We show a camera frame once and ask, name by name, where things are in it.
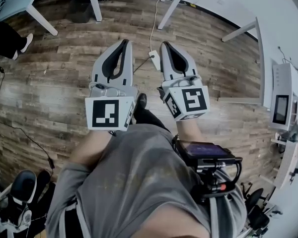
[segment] screen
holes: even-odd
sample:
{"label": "screen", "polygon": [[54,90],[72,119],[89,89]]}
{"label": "screen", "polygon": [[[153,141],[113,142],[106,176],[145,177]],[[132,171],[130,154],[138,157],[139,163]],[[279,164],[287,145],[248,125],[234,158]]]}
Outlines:
{"label": "screen", "polygon": [[286,124],[288,111],[288,95],[277,95],[273,122]]}
{"label": "screen", "polygon": [[191,143],[186,147],[186,150],[192,156],[203,156],[203,155],[211,155],[211,156],[224,156],[227,153],[217,145],[213,144],[197,144]]}

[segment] power strip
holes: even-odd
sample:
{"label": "power strip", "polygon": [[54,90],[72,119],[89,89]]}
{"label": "power strip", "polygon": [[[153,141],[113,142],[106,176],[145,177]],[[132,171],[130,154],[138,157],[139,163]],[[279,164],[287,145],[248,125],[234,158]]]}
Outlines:
{"label": "power strip", "polygon": [[156,70],[161,70],[161,67],[160,67],[160,56],[158,55],[158,52],[157,50],[153,50],[153,51],[150,51],[149,52],[149,56],[151,58],[151,61],[155,67]]}

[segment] laminate flooring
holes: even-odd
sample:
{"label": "laminate flooring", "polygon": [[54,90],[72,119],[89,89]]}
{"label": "laminate flooring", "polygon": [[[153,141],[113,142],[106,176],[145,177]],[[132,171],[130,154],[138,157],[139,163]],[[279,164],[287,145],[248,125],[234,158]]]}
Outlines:
{"label": "laminate flooring", "polygon": [[[95,60],[118,40],[133,42],[134,68],[148,57],[157,0],[108,0],[100,3],[102,22],[91,19],[74,24],[66,19],[70,0],[41,1],[39,12],[58,30],[52,36],[31,16],[19,14],[7,22],[21,36],[34,40],[16,61],[0,57],[5,79],[0,92],[0,120],[17,127],[38,142],[55,163],[53,178],[71,151],[87,134],[84,99]],[[170,2],[158,4],[157,22]],[[211,111],[198,119],[205,141],[229,148],[243,157],[240,181],[254,189],[271,186],[259,174],[272,178],[279,155],[273,154],[269,113],[255,105],[228,104],[221,97],[258,97],[260,84],[258,44],[246,35],[223,43],[221,37],[235,30],[231,25],[192,7],[178,5],[163,30],[155,29],[152,49],[162,41],[183,47],[195,60],[204,85],[209,88]],[[148,60],[134,75],[134,85],[148,96],[148,108],[176,133],[175,122],[159,98],[163,81]],[[49,168],[45,153],[21,130],[0,124],[0,183],[13,181],[22,169],[38,173]]]}

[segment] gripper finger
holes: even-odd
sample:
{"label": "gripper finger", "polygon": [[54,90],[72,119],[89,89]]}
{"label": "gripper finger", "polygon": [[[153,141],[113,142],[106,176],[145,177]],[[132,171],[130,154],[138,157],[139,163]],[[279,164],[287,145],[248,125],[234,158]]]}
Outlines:
{"label": "gripper finger", "polygon": [[160,59],[165,81],[197,75],[193,58],[178,45],[163,42],[160,47]]}
{"label": "gripper finger", "polygon": [[133,85],[133,48],[129,40],[122,40],[110,46],[94,63],[92,80],[116,87]]}

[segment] black chair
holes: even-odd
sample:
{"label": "black chair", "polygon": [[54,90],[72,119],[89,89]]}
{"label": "black chair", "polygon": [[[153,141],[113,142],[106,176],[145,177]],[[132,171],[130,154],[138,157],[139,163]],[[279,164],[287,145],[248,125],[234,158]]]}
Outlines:
{"label": "black chair", "polygon": [[243,197],[245,199],[246,211],[247,211],[247,218],[249,220],[249,225],[253,230],[263,229],[267,227],[269,224],[268,216],[263,212],[263,210],[257,205],[258,200],[263,199],[266,200],[265,197],[262,197],[262,193],[264,191],[263,188],[260,188],[254,191],[251,195],[248,194],[253,184],[249,183],[249,188],[245,191],[245,186],[243,183],[242,185],[242,192]]}

